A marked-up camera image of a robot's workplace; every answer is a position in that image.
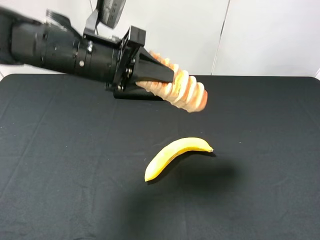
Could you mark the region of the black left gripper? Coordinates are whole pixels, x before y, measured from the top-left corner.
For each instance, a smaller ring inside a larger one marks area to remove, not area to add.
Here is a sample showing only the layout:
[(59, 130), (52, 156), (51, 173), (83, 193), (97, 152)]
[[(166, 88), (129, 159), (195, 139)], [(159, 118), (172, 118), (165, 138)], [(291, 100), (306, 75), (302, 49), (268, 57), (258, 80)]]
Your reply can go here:
[(156, 60), (144, 48), (146, 31), (130, 26), (122, 39), (117, 42), (117, 60), (112, 81), (105, 83), (105, 90), (123, 92), (134, 71), (134, 82), (152, 81), (171, 83), (174, 71)]

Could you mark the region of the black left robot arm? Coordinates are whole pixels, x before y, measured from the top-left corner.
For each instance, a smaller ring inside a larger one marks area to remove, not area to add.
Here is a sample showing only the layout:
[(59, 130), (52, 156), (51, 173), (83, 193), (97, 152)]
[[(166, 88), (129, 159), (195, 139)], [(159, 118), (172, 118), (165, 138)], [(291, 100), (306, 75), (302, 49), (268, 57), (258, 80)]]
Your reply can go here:
[(83, 34), (68, 17), (48, 10), (40, 22), (8, 8), (0, 9), (0, 62), (76, 75), (105, 83), (111, 91), (124, 91), (140, 81), (170, 83), (174, 71), (145, 49), (146, 32), (131, 26), (122, 38), (95, 34), (99, 23), (115, 26), (120, 2), (107, 15), (100, 0), (86, 21)]

